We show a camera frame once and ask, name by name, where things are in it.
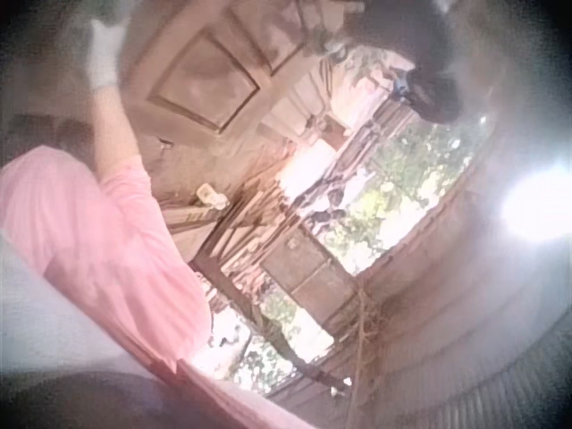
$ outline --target white glove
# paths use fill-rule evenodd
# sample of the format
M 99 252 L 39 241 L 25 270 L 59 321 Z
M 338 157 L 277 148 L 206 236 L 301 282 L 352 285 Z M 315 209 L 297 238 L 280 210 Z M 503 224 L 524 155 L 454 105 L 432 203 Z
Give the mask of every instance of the white glove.
M 123 46 L 128 20 L 107 26 L 91 20 L 91 44 L 86 64 L 92 91 L 117 84 L 117 63 Z

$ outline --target tree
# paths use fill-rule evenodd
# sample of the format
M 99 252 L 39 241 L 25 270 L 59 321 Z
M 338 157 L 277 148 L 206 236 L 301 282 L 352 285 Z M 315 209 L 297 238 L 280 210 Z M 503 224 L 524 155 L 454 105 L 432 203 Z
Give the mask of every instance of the tree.
M 388 216 L 404 204 L 429 209 L 467 167 L 488 133 L 486 120 L 480 117 L 456 126 L 419 120 L 391 141 L 380 142 L 364 167 L 373 177 L 349 207 L 349 215 L 321 238 L 323 244 L 351 272 L 364 269 L 367 263 L 351 261 L 356 248 L 367 248 L 365 262 L 379 257 L 388 247 L 380 236 Z M 427 188 L 433 188 L 431 195 Z
M 281 324 L 288 341 L 299 333 L 299 327 L 292 324 L 298 308 L 279 287 L 270 290 L 262 304 L 263 313 Z M 292 363 L 281 357 L 262 336 L 255 335 L 232 380 L 243 386 L 249 385 L 253 391 L 268 393 L 292 370 Z

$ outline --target dark hair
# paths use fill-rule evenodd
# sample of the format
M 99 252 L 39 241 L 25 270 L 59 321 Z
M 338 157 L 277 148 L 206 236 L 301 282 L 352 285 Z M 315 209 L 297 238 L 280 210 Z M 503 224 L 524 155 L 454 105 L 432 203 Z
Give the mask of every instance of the dark hair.
M 407 74 L 407 81 L 410 92 L 406 99 L 422 119 L 433 123 L 451 123 L 460 117 L 462 102 L 457 82 L 451 76 L 415 68 Z M 416 87 L 429 96 L 429 103 L 418 96 Z

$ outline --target sleeve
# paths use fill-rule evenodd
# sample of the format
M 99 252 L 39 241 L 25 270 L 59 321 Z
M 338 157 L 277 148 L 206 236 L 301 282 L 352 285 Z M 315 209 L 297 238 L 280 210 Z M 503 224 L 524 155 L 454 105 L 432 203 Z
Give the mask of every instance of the sleeve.
M 103 192 L 120 208 L 125 220 L 146 239 L 150 246 L 161 251 L 179 251 L 172 241 L 159 204 L 151 194 L 151 179 L 141 156 L 125 160 L 100 182 Z

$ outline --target wooden plank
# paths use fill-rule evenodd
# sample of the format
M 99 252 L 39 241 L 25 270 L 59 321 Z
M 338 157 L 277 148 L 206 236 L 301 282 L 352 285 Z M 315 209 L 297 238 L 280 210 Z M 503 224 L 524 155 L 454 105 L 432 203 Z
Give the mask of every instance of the wooden plank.
M 186 206 L 164 208 L 161 213 L 168 226 L 204 220 L 211 211 L 214 211 L 211 207 Z
M 172 240 L 185 262 L 189 262 L 195 257 L 215 226 L 216 223 L 212 222 L 200 228 L 173 234 Z

